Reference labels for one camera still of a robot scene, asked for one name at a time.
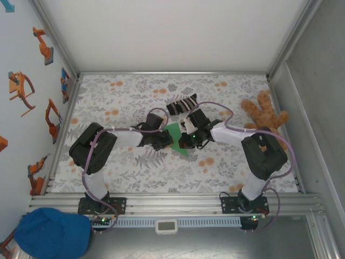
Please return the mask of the floral patterned table mat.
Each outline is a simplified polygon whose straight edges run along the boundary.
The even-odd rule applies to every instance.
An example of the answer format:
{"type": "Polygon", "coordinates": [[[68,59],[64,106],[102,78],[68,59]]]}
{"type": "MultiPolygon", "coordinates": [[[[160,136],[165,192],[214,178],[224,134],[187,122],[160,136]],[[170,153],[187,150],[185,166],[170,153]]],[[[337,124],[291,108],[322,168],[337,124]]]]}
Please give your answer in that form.
{"type": "MultiPolygon", "coordinates": [[[[169,103],[195,94],[208,118],[242,127],[251,118],[241,108],[241,101],[256,101],[259,92],[268,90],[263,75],[85,75],[52,191],[84,192],[82,169],[68,152],[92,122],[105,128],[126,128],[144,121],[150,110],[163,116],[169,103]]],[[[211,142],[202,150],[119,147],[110,154],[102,173],[106,188],[114,193],[219,193],[238,191],[250,170],[240,148],[211,142]]]]}

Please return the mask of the white digital timer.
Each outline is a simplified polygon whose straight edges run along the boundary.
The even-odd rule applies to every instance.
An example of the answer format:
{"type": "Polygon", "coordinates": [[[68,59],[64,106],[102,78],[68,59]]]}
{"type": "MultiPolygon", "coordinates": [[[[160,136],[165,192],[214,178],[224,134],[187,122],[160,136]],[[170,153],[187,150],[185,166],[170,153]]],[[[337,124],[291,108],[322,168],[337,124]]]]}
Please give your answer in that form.
{"type": "Polygon", "coordinates": [[[158,219],[155,222],[155,232],[158,235],[173,235],[178,232],[176,219],[158,219]]]}

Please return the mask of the wide aluminium frame rail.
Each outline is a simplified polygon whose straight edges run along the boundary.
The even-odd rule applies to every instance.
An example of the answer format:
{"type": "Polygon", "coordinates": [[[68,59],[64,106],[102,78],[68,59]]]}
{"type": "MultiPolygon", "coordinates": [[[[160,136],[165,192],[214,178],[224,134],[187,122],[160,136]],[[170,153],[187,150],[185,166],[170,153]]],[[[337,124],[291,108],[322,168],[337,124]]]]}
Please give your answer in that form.
{"type": "MultiPolygon", "coordinates": [[[[62,212],[76,213],[82,193],[47,193],[34,196],[28,211],[51,207],[62,212]]],[[[320,197],[316,194],[280,193],[264,194],[270,214],[274,215],[280,205],[280,216],[323,215],[326,213],[320,197]]],[[[125,197],[126,216],[220,216],[222,209],[217,193],[112,193],[111,197],[125,197]]]]}

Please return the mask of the green paper sheet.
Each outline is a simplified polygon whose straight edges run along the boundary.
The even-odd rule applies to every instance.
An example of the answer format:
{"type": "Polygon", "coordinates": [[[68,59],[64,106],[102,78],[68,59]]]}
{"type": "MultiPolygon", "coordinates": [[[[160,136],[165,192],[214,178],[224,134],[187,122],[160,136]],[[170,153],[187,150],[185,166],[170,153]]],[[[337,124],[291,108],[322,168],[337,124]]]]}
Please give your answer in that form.
{"type": "Polygon", "coordinates": [[[173,140],[173,144],[171,144],[169,147],[172,148],[174,151],[178,152],[179,154],[188,157],[188,151],[186,149],[180,148],[178,144],[178,141],[182,136],[179,124],[177,122],[169,124],[164,128],[164,130],[168,130],[173,140]]]}

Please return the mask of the blue baseball cap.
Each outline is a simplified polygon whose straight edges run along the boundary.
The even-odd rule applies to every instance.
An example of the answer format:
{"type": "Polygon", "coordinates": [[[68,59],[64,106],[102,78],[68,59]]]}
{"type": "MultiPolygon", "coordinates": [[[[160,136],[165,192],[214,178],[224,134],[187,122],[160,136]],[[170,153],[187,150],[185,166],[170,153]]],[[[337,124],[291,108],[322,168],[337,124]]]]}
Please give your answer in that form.
{"type": "Polygon", "coordinates": [[[26,214],[14,239],[19,247],[37,259],[78,259],[86,253],[91,222],[80,214],[54,208],[38,208],[26,214]]]}

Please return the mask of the thin aluminium frame rail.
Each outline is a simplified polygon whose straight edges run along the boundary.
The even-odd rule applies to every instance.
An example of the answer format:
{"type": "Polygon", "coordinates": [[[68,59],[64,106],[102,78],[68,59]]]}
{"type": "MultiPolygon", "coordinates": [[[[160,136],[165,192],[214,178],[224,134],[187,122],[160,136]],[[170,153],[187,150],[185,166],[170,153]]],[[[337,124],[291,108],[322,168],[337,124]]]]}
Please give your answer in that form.
{"type": "Polygon", "coordinates": [[[262,71],[81,71],[79,76],[118,74],[211,74],[211,75],[266,75],[262,71]]]}

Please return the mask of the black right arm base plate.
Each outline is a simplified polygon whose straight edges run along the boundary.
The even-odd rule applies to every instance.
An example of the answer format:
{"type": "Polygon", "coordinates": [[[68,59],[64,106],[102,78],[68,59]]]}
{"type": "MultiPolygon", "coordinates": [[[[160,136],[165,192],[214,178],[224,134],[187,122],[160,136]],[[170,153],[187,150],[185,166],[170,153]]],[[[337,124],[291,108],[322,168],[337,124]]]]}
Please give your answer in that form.
{"type": "Polygon", "coordinates": [[[221,199],[223,214],[269,214],[267,197],[260,196],[253,201],[245,198],[222,197],[221,199]]]}

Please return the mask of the blue and orange sticker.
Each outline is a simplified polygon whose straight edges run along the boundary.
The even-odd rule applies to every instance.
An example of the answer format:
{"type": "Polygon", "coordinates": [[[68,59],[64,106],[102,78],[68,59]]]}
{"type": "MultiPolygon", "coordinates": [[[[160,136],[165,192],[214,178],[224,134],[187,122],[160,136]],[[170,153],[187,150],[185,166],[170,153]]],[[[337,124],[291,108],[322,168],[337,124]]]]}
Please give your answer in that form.
{"type": "Polygon", "coordinates": [[[63,104],[68,102],[69,95],[67,93],[68,90],[68,80],[70,79],[68,73],[66,70],[62,67],[61,68],[61,77],[60,77],[60,83],[61,83],[61,93],[62,93],[62,100],[63,104]]]}

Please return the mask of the black and white striped sock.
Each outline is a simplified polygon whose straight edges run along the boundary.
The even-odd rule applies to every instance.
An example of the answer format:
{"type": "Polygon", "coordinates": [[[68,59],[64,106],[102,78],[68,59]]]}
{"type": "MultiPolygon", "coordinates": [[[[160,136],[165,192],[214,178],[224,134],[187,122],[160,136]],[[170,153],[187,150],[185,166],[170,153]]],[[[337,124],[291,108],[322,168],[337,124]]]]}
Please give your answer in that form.
{"type": "Polygon", "coordinates": [[[193,94],[187,98],[168,104],[167,110],[170,115],[180,115],[191,111],[197,104],[197,94],[193,94]]]}

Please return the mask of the aluminium frame side rail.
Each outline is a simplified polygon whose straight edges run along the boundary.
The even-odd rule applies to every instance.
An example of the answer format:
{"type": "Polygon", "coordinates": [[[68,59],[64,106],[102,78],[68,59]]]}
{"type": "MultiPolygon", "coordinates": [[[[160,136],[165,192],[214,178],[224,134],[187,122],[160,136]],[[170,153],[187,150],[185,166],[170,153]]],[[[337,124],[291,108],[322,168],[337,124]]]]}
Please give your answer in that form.
{"type": "Polygon", "coordinates": [[[73,85],[73,89],[71,90],[70,100],[68,101],[68,109],[66,111],[66,114],[65,114],[65,117],[63,120],[62,128],[60,129],[60,133],[59,133],[59,136],[57,139],[55,150],[53,152],[51,165],[49,167],[49,172],[47,173],[47,175],[45,177],[45,181],[44,181],[43,187],[41,189],[41,193],[40,193],[41,195],[45,195],[47,193],[47,189],[49,187],[49,182],[56,174],[56,170],[58,168],[59,161],[60,161],[61,151],[63,149],[65,140],[67,138],[67,132],[69,129],[69,125],[71,123],[73,110],[74,110],[76,102],[77,102],[77,97],[79,94],[80,81],[81,80],[82,79],[80,77],[78,77],[77,81],[73,85]]]}

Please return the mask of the aluminium frame post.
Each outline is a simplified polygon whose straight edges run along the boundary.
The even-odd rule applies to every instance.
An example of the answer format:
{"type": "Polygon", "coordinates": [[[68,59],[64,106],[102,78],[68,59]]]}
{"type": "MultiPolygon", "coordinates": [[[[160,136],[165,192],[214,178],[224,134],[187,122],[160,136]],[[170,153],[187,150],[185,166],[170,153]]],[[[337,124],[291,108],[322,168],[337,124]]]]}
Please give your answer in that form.
{"type": "Polygon", "coordinates": [[[61,59],[69,69],[70,73],[75,79],[79,78],[80,71],[70,56],[67,47],[62,41],[62,36],[58,33],[57,28],[53,22],[52,16],[49,14],[43,0],[27,0],[35,12],[37,18],[40,20],[44,30],[51,38],[54,47],[57,48],[61,59]]]}
{"type": "Polygon", "coordinates": [[[266,73],[268,81],[274,77],[279,67],[289,58],[300,37],[306,30],[308,24],[311,22],[316,12],[318,11],[323,0],[307,0],[305,6],[302,8],[297,17],[291,31],[289,32],[284,44],[282,45],[277,57],[275,58],[270,69],[266,73]]]}

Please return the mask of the brown plush teddy bear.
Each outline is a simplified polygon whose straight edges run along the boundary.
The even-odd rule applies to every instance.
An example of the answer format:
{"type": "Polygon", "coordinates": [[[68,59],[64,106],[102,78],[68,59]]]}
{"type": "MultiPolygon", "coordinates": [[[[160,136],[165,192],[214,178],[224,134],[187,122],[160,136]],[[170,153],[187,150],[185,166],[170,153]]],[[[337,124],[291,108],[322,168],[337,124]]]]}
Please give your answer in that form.
{"type": "Polygon", "coordinates": [[[253,120],[253,122],[246,123],[244,128],[258,130],[262,127],[268,127],[271,132],[280,135],[278,129],[288,122],[288,112],[283,110],[280,113],[276,113],[272,105],[271,97],[266,91],[259,92],[257,102],[259,106],[248,99],[241,101],[242,109],[253,120]]]}

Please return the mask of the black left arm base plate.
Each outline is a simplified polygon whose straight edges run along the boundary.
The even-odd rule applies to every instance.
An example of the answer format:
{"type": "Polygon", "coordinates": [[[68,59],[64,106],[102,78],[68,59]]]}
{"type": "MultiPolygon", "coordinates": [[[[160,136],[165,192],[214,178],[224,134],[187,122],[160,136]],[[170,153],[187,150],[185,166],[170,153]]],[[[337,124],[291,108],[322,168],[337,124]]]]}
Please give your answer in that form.
{"type": "MultiPolygon", "coordinates": [[[[118,214],[125,214],[127,199],[124,197],[109,197],[102,200],[116,209],[118,214]]],[[[111,214],[113,211],[100,202],[89,197],[82,197],[78,203],[78,214],[111,214]]]]}

